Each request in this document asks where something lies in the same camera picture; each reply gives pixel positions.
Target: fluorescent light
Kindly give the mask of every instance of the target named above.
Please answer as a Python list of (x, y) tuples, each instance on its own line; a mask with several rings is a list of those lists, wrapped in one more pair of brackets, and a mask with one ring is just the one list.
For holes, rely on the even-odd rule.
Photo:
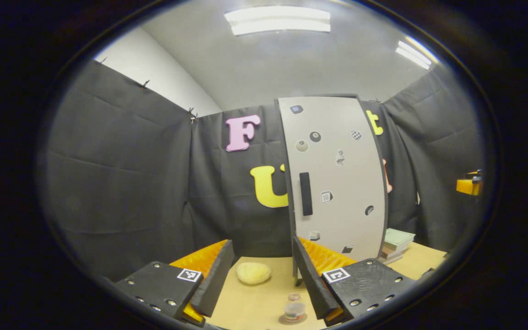
[(422, 67), (423, 69), (427, 69), (429, 70), (429, 65), (423, 61), (421, 61), (420, 58), (417, 58), (415, 55), (411, 54), (410, 52), (408, 52), (407, 50), (401, 48), (401, 47), (398, 47), (396, 50), (395, 50), (398, 54), (401, 54), (402, 56), (404, 56), (405, 58), (408, 58), (409, 60), (417, 63), (417, 65), (419, 65), (420, 67)]
[(415, 48), (417, 48), (418, 50), (420, 50), (421, 52), (423, 52), (423, 54), (425, 56), (427, 56), (430, 60), (432, 60), (434, 63), (438, 63), (439, 61), (437, 60), (437, 58), (435, 57), (435, 55), (433, 55), (429, 50), (427, 50), (427, 48), (423, 47), (422, 44), (419, 44), (419, 42), (409, 36), (406, 36), (405, 37), (405, 40), (409, 43), (409, 44), (412, 44), (413, 46), (415, 46)]
[(263, 6), (228, 12), (225, 15), (234, 35), (277, 30), (329, 32), (329, 13), (313, 8)]
[(427, 65), (431, 65), (431, 61), (428, 58), (426, 58), (425, 55), (419, 53), (416, 49), (414, 49), (413, 47), (409, 46), (408, 44), (405, 44), (404, 42), (399, 41), (398, 42), (398, 46), (400, 48), (403, 48), (403, 50), (406, 50), (407, 52), (413, 54), (413, 56), (415, 56), (416, 58), (421, 60), (423, 63), (425, 63)]

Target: ceiling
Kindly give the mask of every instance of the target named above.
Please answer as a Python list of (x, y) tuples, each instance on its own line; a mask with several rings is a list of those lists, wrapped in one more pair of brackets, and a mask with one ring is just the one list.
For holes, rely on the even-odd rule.
[[(269, 5), (328, 11), (331, 32), (234, 36), (224, 13)], [(405, 34), (357, 4), (322, 0), (191, 0), (146, 22), (167, 50), (223, 110), (285, 96), (358, 94), (386, 100), (427, 70), (396, 54)]]

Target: checkered sticker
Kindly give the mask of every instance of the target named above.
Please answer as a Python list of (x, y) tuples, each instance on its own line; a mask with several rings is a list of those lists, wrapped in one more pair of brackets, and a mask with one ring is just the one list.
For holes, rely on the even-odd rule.
[(201, 276), (200, 271), (192, 271), (190, 269), (183, 269), (182, 272), (178, 274), (176, 278), (180, 278), (181, 280), (185, 280), (189, 282), (197, 282), (200, 276)]
[(337, 268), (332, 271), (323, 272), (323, 276), (327, 278), (329, 283), (333, 283), (333, 282), (341, 281), (344, 278), (350, 277), (350, 274), (348, 274), (346, 270), (343, 268)]
[(354, 140), (360, 140), (362, 138), (362, 134), (360, 132), (355, 130), (351, 130), (350, 132), (352, 133), (352, 138), (354, 138)]

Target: wooden table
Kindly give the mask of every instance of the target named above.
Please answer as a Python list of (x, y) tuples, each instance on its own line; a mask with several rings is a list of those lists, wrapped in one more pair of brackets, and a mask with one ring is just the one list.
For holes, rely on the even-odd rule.
[[(446, 253), (412, 242), (404, 256), (388, 267), (417, 280), (430, 268), (437, 268)], [(262, 284), (248, 286), (240, 282), (236, 268), (241, 263), (263, 263), (272, 268), (272, 276)], [(325, 322), (315, 317), (308, 291), (302, 283), (295, 287), (292, 257), (241, 257), (229, 270), (217, 305), (207, 322), (230, 330), (319, 330)], [(298, 293), (305, 303), (307, 319), (299, 324), (281, 324), (279, 318), (288, 301), (288, 295)]]

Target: yellow letter u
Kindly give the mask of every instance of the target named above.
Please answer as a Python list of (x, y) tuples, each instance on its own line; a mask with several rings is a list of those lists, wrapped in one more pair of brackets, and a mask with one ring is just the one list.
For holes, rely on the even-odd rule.
[[(285, 171), (285, 165), (280, 165), (280, 170)], [(278, 196), (272, 190), (272, 166), (254, 167), (250, 175), (254, 177), (254, 186), (256, 187), (256, 199), (260, 204), (266, 207), (284, 207), (289, 205), (289, 194)]]

